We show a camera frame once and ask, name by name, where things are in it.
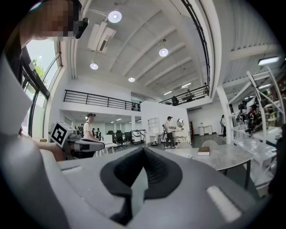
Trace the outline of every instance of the gray marble table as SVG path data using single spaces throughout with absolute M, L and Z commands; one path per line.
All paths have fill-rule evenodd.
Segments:
M 224 170 L 224 174 L 227 174 L 227 170 L 239 165 L 246 164 L 246 178 L 245 178 L 245 189 L 248 188 L 249 175 L 250 175 L 250 164 L 253 154 L 242 149 L 241 147 L 234 146 L 232 144 L 219 145 L 214 148 L 210 148 L 209 156 L 198 156 L 199 148 L 185 148 L 185 149 L 166 149 L 169 153 L 189 153 L 192 155 L 191 159 L 203 162 L 217 171 Z

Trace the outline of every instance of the white partition wall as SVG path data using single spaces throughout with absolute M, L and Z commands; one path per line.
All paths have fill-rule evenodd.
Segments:
M 140 107 L 142 129 L 145 129 L 146 131 L 148 131 L 148 119 L 158 117 L 160 123 L 160 133 L 162 133 L 162 125 L 167 121 L 168 116 L 173 117 L 172 121 L 174 125 L 176 125 L 178 119 L 184 120 L 186 123 L 185 130 L 189 131 L 189 120 L 186 108 L 149 101 L 142 102 Z

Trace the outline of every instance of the white wall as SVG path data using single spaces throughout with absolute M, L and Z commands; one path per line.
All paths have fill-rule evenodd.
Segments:
M 70 80 L 65 89 L 131 101 L 130 89 L 90 77 L 79 76 L 77 80 Z
M 212 125 L 213 132 L 221 134 L 220 119 L 223 110 L 220 101 L 203 105 L 201 109 L 188 111 L 189 122 L 193 122 L 194 134 L 199 134 L 198 127 L 202 125 Z
M 136 130 L 142 130 L 142 123 L 141 122 L 135 123 L 135 126 L 136 126 Z
M 142 129 L 145 129 L 147 133 L 148 119 L 158 117 L 160 122 L 160 133 L 162 133 L 162 125 L 167 121 L 168 116 L 173 117 L 173 125 L 177 123 L 178 119 L 183 119 L 185 122 L 188 121 L 187 109 L 185 108 L 149 101 L 144 101 L 141 103 Z M 185 130 L 189 131 L 189 125 L 185 126 Z

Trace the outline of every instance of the black metal railing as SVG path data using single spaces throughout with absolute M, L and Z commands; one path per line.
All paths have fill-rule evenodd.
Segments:
M 140 104 L 125 101 L 118 98 L 111 98 L 103 95 L 90 94 L 79 91 L 65 90 L 64 102 L 75 102 L 87 105 L 105 106 L 125 110 L 140 111 Z
M 172 98 L 166 99 L 160 103 L 177 106 L 186 102 L 191 102 L 197 99 L 204 98 L 209 95 L 210 88 L 209 86 L 203 86 L 196 88 L 194 90 L 190 90 L 183 94 L 173 96 Z
M 201 24 L 198 20 L 198 17 L 195 13 L 195 11 L 193 10 L 192 5 L 189 3 L 188 0 L 181 0 L 182 3 L 184 4 L 184 6 L 187 8 L 189 14 L 192 17 L 192 20 L 197 28 L 198 34 L 200 36 L 201 42 L 202 42 L 202 48 L 204 50 L 204 54 L 205 54 L 205 59 L 206 59 L 206 73 L 207 73 L 207 85 L 210 85 L 210 60 L 209 60 L 209 53 L 207 50 L 207 45 L 206 45 L 206 39 L 205 39 L 205 35 L 204 35 L 204 31 L 201 27 Z

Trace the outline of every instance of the tree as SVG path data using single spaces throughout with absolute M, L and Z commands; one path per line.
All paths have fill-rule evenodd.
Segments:
M 43 77 L 43 75 L 44 75 L 44 68 L 41 67 L 41 66 L 39 66 L 39 65 L 37 65 L 37 58 L 33 60 L 33 64 L 34 64 L 34 67 L 35 67 L 35 70 L 36 70 L 37 74 L 39 75 L 40 79 L 42 79 L 42 77 Z M 47 85 L 46 85 L 47 79 L 45 79 L 45 80 L 43 81 L 43 83 L 44 83 L 45 86 L 47 86 Z M 28 84 L 27 89 L 28 89 L 32 94 L 35 93 L 35 89 L 34 89 L 30 84 Z

